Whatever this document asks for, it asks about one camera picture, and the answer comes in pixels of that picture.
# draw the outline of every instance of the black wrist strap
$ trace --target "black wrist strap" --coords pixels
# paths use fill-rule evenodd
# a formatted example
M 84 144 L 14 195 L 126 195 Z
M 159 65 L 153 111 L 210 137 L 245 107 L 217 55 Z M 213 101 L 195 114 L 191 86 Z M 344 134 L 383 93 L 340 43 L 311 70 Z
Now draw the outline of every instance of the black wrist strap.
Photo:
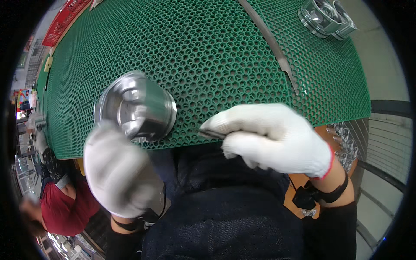
M 347 188 L 348 185 L 348 175 L 345 173 L 345 180 L 344 183 L 340 186 L 338 186 L 334 191 L 330 193 L 324 193 L 317 188 L 315 188 L 311 181 L 308 181 L 304 188 L 308 193 L 311 194 L 314 201 L 319 202 L 320 200 L 324 200 L 326 203 L 332 203 L 339 199 L 344 192 L 344 190 Z
M 345 181 L 342 185 L 338 186 L 333 192 L 324 193 L 315 188 L 311 181 L 308 181 L 304 187 L 300 186 L 293 197 L 293 203 L 298 208 L 304 208 L 311 210 L 316 206 L 316 202 L 320 200 L 326 203 L 332 203 L 339 199 L 348 185 L 348 175 L 345 173 Z
M 123 223 L 117 222 L 113 218 L 113 216 L 111 216 L 111 219 L 117 224 L 117 226 L 119 226 L 119 227 L 121 227 L 121 228 L 123 228 L 125 230 L 128 230 L 128 231 L 135 231 L 136 229 L 139 228 L 139 225 L 140 224 L 143 224 L 143 222 L 141 221 L 141 219 L 138 219 L 138 218 L 136 218 L 133 222 L 128 223 L 128 224 L 123 224 Z

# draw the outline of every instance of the colorful poster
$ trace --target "colorful poster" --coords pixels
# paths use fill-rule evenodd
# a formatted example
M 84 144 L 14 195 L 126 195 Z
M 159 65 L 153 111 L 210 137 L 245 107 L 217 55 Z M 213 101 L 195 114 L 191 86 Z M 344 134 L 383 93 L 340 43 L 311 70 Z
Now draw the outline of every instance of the colorful poster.
M 17 96 L 17 112 L 31 109 L 30 99 L 33 89 L 21 89 Z

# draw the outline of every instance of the green rubber mat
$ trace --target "green rubber mat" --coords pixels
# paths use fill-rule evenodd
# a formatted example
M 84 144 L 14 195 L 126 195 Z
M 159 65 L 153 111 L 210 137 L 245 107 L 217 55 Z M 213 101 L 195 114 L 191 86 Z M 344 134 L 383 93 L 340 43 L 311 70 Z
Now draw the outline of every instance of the green rubber mat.
M 350 39 L 320 39 L 297 18 L 302 1 L 251 1 L 276 34 L 301 95 L 260 31 L 235 0 L 105 0 L 85 11 L 54 53 L 46 113 L 57 158 L 82 156 L 103 90 L 141 70 L 174 97 L 171 133 L 147 149 L 206 140 L 199 126 L 242 103 L 283 102 L 313 125 L 368 117 L 371 107 L 361 62 Z
M 36 102 L 36 111 L 44 111 L 44 104 L 47 101 L 46 93 L 45 93 L 45 85 L 46 80 L 48 78 L 48 73 L 44 71 L 46 60 L 50 55 L 48 54 L 45 58 L 45 61 L 42 64 L 41 70 L 39 72 L 39 76 L 37 78 L 37 102 Z

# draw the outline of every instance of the person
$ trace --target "person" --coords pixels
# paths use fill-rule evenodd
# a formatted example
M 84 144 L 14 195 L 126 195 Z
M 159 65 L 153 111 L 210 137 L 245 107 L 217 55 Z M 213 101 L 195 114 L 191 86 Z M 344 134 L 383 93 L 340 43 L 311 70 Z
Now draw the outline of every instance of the person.
M 201 130 L 226 136 L 172 149 L 163 160 L 109 122 L 90 133 L 84 170 L 112 215 L 106 259 L 355 259 L 352 183 L 305 118 L 283 104 L 242 104 Z M 138 216 L 155 187 L 141 176 L 152 171 L 172 204 L 144 230 Z M 310 178 L 319 218 L 300 220 L 283 205 L 290 173 Z
M 91 216 L 100 209 L 85 181 L 71 182 L 48 146 L 43 132 L 36 132 L 34 147 L 39 151 L 42 164 L 46 165 L 50 177 L 42 185 L 41 199 L 24 196 L 20 213 L 33 236 L 46 232 L 74 236 L 81 233 Z

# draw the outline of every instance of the white glove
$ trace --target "white glove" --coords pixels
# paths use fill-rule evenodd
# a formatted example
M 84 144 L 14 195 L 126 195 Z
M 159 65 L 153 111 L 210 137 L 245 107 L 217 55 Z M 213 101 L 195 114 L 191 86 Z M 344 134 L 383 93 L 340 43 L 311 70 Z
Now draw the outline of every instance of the white glove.
M 283 104 L 238 105 L 211 117 L 201 129 L 228 134 L 222 146 L 225 157 L 240 155 L 251 168 L 323 178 L 332 167 L 330 146 Z
M 100 122 L 87 137 L 84 171 L 98 202 L 122 218 L 143 214 L 155 194 L 147 153 L 111 122 Z
M 42 158 L 42 154 L 45 152 L 46 148 L 48 148 L 48 143 L 46 142 L 45 133 L 43 131 L 36 131 L 35 132 L 35 139 L 32 140 L 33 146 L 36 150 L 39 151 Z

